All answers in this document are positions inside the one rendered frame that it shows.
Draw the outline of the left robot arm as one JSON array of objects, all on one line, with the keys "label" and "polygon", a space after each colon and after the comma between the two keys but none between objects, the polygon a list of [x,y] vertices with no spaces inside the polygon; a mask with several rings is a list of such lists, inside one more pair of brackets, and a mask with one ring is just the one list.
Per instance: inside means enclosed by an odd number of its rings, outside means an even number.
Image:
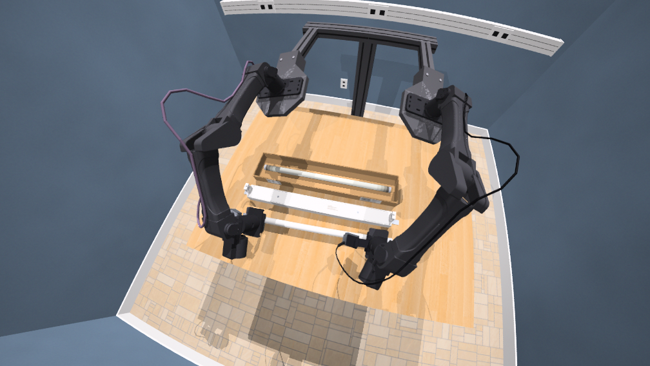
[{"label": "left robot arm", "polygon": [[385,240],[373,243],[371,252],[374,259],[368,258],[359,274],[363,283],[384,280],[410,261],[396,274],[406,277],[449,228],[473,210],[483,214],[489,207],[488,196],[468,206],[478,197],[486,195],[486,190],[476,170],[476,161],[471,158],[465,132],[468,132],[468,112],[472,108],[472,100],[468,96],[464,116],[466,97],[454,85],[440,88],[432,100],[414,93],[407,94],[407,112],[442,125],[440,148],[428,167],[428,173],[441,186],[428,207],[407,230],[388,243]]}]

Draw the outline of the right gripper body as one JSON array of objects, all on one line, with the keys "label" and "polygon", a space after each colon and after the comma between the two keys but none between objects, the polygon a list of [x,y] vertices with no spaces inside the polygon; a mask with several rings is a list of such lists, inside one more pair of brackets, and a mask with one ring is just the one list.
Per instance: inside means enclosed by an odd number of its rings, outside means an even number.
[{"label": "right gripper body", "polygon": [[[233,210],[230,210],[232,213],[234,213],[235,217],[239,216],[238,213],[234,212]],[[253,214],[253,215],[250,215]],[[243,213],[243,215],[249,216],[252,219],[253,225],[250,230],[250,232],[243,233],[244,235],[248,236],[253,236],[256,238],[260,237],[260,233],[263,232],[264,229],[264,221],[266,215],[264,214],[263,209],[257,209],[254,207],[247,207],[246,208],[246,213]],[[262,218],[263,217],[263,218]]]}]

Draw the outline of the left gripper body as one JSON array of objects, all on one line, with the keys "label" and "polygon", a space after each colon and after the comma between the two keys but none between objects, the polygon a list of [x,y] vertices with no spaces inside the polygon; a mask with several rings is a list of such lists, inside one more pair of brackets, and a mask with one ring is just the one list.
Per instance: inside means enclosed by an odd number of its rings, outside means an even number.
[{"label": "left gripper body", "polygon": [[371,259],[373,258],[373,254],[371,252],[373,243],[377,240],[385,240],[388,242],[388,235],[389,231],[387,230],[370,228],[366,240],[360,239],[356,236],[347,235],[346,246],[352,247],[354,249],[357,249],[358,247],[364,247],[364,251],[366,252],[365,258]]}]

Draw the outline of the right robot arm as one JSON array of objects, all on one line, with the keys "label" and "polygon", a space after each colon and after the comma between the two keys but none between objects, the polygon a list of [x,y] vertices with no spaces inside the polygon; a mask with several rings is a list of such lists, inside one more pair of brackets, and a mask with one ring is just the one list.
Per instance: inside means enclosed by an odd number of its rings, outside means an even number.
[{"label": "right robot arm", "polygon": [[[243,82],[215,118],[183,140],[191,151],[204,204],[205,231],[222,238],[222,255],[231,260],[246,257],[248,237],[242,234],[251,230],[253,222],[237,209],[230,209],[226,201],[218,149],[236,146],[241,141],[242,121],[256,96],[265,99],[301,93],[302,77],[281,79],[277,72],[277,68],[266,62],[248,66]],[[239,216],[235,217],[230,210]]]}]

